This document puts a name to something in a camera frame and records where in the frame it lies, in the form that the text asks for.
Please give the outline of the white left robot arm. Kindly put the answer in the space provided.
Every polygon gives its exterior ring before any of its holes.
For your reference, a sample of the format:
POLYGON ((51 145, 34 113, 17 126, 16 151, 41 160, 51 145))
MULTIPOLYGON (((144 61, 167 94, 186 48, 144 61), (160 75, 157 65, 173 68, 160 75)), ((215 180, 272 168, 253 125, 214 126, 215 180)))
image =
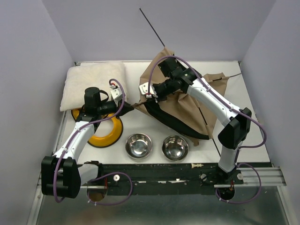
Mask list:
POLYGON ((54 196, 58 203, 65 198, 76 198, 85 183, 99 185, 103 182, 104 174, 99 170, 99 163, 78 165, 77 161, 100 123, 125 113, 124 89, 115 82, 110 88, 111 101, 101 100, 102 90, 96 87, 85 90, 84 107, 79 112, 71 135, 57 152, 44 157, 41 162, 42 193, 54 196))

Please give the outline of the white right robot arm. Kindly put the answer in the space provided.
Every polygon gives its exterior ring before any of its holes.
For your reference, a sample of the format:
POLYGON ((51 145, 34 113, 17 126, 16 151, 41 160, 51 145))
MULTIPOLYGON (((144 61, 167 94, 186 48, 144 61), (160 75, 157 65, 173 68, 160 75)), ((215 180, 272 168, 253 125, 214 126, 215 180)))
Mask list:
POLYGON ((248 108, 240 109, 225 99, 190 65, 183 69, 181 65, 184 62, 174 55, 158 59, 155 65, 166 80, 158 85, 149 84, 148 87, 154 91, 150 95, 165 97, 181 90, 203 103, 216 115, 224 128, 218 135, 222 152, 218 162, 220 169, 215 174, 217 181, 225 184, 233 178, 232 171, 236 168, 239 149, 250 131, 252 113, 248 108))

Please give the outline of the black tent pole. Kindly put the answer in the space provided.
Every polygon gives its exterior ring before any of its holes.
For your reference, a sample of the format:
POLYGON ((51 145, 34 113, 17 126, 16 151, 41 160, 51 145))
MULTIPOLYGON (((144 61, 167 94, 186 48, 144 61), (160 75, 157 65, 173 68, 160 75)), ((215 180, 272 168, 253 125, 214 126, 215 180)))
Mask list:
MULTIPOLYGON (((225 91, 226 91, 226 88, 227 88, 227 83, 228 83, 228 80, 230 79, 229 76, 225 76, 224 73, 206 74, 204 76, 204 79, 221 96, 225 95, 225 91)), ((215 142, 215 138, 213 136, 213 131, 214 131, 214 128, 215 128, 215 125, 216 125, 216 122, 217 122, 217 117, 202 102, 199 102, 199 107, 198 108, 199 108, 199 111, 200 111, 200 113, 202 115, 202 118, 204 120, 208 136, 213 141, 218 155, 221 156, 220 149, 217 146, 217 144, 215 142)))
POLYGON ((159 36, 159 34, 157 33, 156 29, 153 27, 152 23, 149 21, 148 17, 146 16, 146 14, 144 13, 144 11, 139 8, 139 11, 142 13, 144 19, 147 21, 148 25, 151 27, 151 29, 153 30, 153 32, 155 33, 156 37, 159 39, 160 43, 162 44, 163 47, 165 47, 165 44, 163 42, 163 40, 161 39, 161 37, 159 36))

